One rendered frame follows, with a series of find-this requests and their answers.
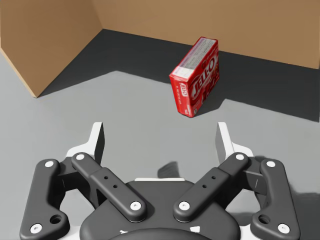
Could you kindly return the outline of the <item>red carton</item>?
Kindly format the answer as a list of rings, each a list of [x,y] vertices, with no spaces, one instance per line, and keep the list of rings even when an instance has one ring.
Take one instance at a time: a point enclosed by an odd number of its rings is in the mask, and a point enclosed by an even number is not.
[[[200,37],[169,79],[177,111],[193,118],[220,79],[218,40]]]

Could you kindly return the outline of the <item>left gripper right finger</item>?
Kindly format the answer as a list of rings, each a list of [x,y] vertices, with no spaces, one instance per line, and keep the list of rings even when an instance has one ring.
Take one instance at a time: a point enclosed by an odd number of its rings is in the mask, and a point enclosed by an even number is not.
[[[285,166],[279,160],[257,160],[253,152],[232,142],[225,122],[218,122],[215,147],[219,166],[213,167],[173,205],[174,218],[194,220],[212,203],[225,209],[243,190],[252,191],[260,210],[247,226],[243,240],[298,240],[301,230]]]

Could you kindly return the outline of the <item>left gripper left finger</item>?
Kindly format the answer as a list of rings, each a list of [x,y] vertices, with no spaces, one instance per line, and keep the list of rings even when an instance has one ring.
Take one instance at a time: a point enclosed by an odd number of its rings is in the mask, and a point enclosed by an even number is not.
[[[101,166],[105,147],[102,122],[95,122],[86,143],[72,147],[62,162],[44,159],[34,169],[19,230],[22,240],[59,240],[71,228],[60,206],[66,192],[77,189],[97,209],[109,201],[128,221],[147,216],[145,201],[110,169]]]

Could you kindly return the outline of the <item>tall board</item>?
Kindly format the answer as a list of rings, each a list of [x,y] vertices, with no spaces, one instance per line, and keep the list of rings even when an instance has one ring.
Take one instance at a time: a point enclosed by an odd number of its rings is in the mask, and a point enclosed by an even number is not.
[[[104,29],[320,67],[320,0],[0,0],[0,52],[35,98]]]

